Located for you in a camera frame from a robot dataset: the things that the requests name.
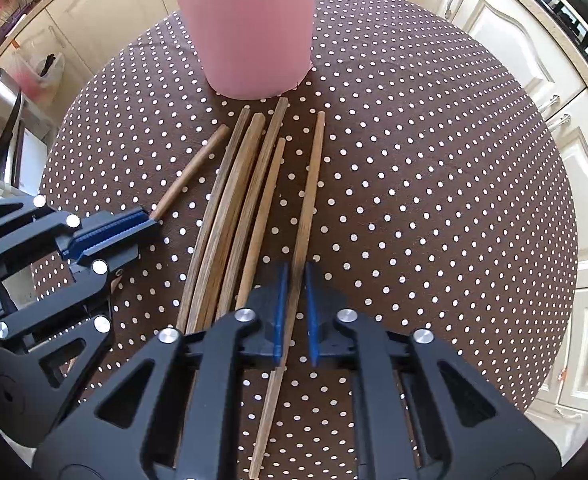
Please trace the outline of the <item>wooden chopstick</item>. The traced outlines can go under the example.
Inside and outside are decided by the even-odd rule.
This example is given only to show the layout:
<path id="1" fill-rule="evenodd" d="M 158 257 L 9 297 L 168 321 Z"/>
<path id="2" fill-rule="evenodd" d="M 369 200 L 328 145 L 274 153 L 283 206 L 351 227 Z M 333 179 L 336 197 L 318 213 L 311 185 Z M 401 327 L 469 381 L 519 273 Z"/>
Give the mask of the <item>wooden chopstick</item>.
<path id="1" fill-rule="evenodd" d="M 169 207 L 182 193 L 182 189 L 188 185 L 190 180 L 200 171 L 201 167 L 205 164 L 209 155 L 212 154 L 221 143 L 230 136 L 230 128 L 227 125 L 219 126 L 213 135 L 207 140 L 206 144 L 202 146 L 191 158 L 190 162 L 184 166 L 179 177 L 176 177 L 172 185 L 164 193 L 156 208 L 150 213 L 150 218 L 155 221 L 160 219 L 166 214 Z"/>
<path id="2" fill-rule="evenodd" d="M 266 225 L 270 213 L 270 207 L 273 199 L 274 189 L 276 188 L 282 157 L 285 149 L 286 140 L 280 138 L 277 142 L 276 149 L 272 156 L 269 171 L 266 177 L 262 197 L 260 198 L 258 211 L 256 214 L 250 244 L 248 244 L 247 254 L 242 269 L 241 281 L 236 295 L 236 304 L 234 308 L 240 310 L 245 307 L 248 295 L 253 289 L 254 276 L 258 265 L 260 248 L 265 236 Z"/>
<path id="3" fill-rule="evenodd" d="M 288 302 L 286 303 L 285 320 L 283 325 L 283 350 L 280 362 L 270 373 L 268 380 L 265 402 L 262 406 L 262 414 L 260 415 L 256 432 L 252 461 L 250 470 L 248 471 L 248 478 L 250 479 L 259 478 L 260 467 L 262 466 L 262 460 L 265 456 L 273 417 L 274 414 L 276 414 L 279 394 L 284 373 L 286 371 L 288 349 L 290 348 L 293 336 L 297 307 L 300 302 L 300 293 L 303 289 L 303 277 L 307 261 L 310 232 L 312 220 L 314 220 L 315 201 L 320 165 L 322 162 L 324 128 L 326 128 L 326 113 L 319 110 L 315 124 L 314 140 L 312 141 L 310 152 L 305 195 L 303 197 L 302 208 L 300 208 L 300 218 L 298 218 L 298 228 L 291 263 L 290 284 L 288 284 Z"/>
<path id="4" fill-rule="evenodd" d="M 285 96 L 281 96 L 271 117 L 267 132 L 262 139 L 262 149 L 259 152 L 251 181 L 245 194 L 239 222 L 236 226 L 236 234 L 234 234 L 233 244 L 228 258 L 228 266 L 226 267 L 224 281 L 221 286 L 215 320 L 218 320 L 218 318 L 221 318 L 229 312 L 234 291 L 236 290 L 236 279 L 242 268 L 245 245 L 250 236 L 251 224 L 254 219 L 259 194 L 262 192 L 262 184 L 264 183 L 271 160 L 272 150 L 287 108 L 288 99 Z"/>
<path id="5" fill-rule="evenodd" d="M 252 169 L 265 122 L 264 114 L 253 115 L 238 154 L 233 159 L 233 166 L 216 211 L 192 296 L 186 326 L 187 334 L 202 330 L 208 319 L 210 306 L 218 298 L 233 236 L 233 226 L 236 224 L 242 206 L 242 194 L 247 184 L 248 174 Z"/>
<path id="6" fill-rule="evenodd" d="M 192 297 L 196 282 L 198 281 L 198 274 L 200 274 L 203 258 L 205 256 L 210 232 L 212 232 L 212 227 L 214 225 L 218 205 L 221 200 L 222 193 L 224 192 L 224 187 L 226 186 L 234 158 L 236 157 L 236 151 L 242 142 L 244 131 L 250 115 L 251 109 L 248 106 L 244 106 L 240 111 L 239 117 L 236 120 L 236 124 L 232 130 L 229 143 L 226 147 L 226 150 L 224 151 L 224 157 L 220 163 L 218 174 L 216 175 L 214 186 L 212 188 L 212 192 L 210 193 L 210 197 L 205 209 L 205 214 L 202 219 L 202 226 L 200 232 L 198 232 L 198 239 L 196 240 L 194 253 L 192 254 L 190 261 L 186 284 L 184 284 L 183 287 L 176 323 L 178 330 L 184 334 L 187 333 Z"/>

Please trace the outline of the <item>cream lower kitchen cabinets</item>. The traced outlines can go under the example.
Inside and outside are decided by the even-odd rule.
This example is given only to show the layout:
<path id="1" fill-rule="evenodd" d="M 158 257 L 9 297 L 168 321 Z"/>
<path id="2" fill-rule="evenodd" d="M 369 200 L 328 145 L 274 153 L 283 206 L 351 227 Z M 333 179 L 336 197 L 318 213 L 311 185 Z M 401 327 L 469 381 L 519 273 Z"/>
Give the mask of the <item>cream lower kitchen cabinets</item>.
<path id="1" fill-rule="evenodd" d="M 240 103 L 217 96 L 178 15 L 51 0 L 0 50 L 62 52 L 41 186 L 80 214 L 154 207 Z M 317 0 L 288 94 L 262 260 L 294 247 L 326 113 L 309 255 L 394 328 L 450 337 L 514 402 L 588 414 L 588 86 L 518 0 Z"/>

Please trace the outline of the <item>plastic bag on cabinet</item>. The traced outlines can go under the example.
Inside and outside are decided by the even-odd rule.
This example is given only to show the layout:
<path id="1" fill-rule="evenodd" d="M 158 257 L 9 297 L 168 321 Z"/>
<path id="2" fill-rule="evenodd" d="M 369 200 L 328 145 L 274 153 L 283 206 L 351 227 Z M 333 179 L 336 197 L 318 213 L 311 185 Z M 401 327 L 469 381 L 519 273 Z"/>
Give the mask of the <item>plastic bag on cabinet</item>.
<path id="1" fill-rule="evenodd" d="M 6 71 L 22 92 L 39 106 L 53 103 L 65 72 L 66 59 L 62 52 L 27 55 L 21 50 L 11 53 Z"/>

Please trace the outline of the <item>brown polka dot tablecloth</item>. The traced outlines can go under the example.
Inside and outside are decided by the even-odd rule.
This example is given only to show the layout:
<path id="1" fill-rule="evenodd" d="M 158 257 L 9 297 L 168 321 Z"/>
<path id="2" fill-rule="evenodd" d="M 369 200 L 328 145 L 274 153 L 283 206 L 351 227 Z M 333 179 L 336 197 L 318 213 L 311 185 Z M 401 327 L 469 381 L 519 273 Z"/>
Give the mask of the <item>brown polka dot tablecloth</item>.
<path id="1" fill-rule="evenodd" d="M 36 445 L 44 479 L 549 479 L 523 410 L 577 274 L 532 99 L 405 0 L 315 0 L 291 91 L 209 87 L 178 16 L 68 109 L 41 181 L 82 221 L 159 214 L 112 346 Z"/>

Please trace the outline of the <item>pink chopstick holder cup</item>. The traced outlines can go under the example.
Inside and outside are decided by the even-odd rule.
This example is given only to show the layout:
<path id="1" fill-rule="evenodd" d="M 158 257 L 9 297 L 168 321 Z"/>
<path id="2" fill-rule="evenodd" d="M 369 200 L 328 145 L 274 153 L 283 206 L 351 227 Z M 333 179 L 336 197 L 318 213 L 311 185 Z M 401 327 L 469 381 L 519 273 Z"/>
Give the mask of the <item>pink chopstick holder cup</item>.
<path id="1" fill-rule="evenodd" d="M 222 96 L 280 96 L 309 72 L 315 0 L 178 3 L 206 80 Z"/>

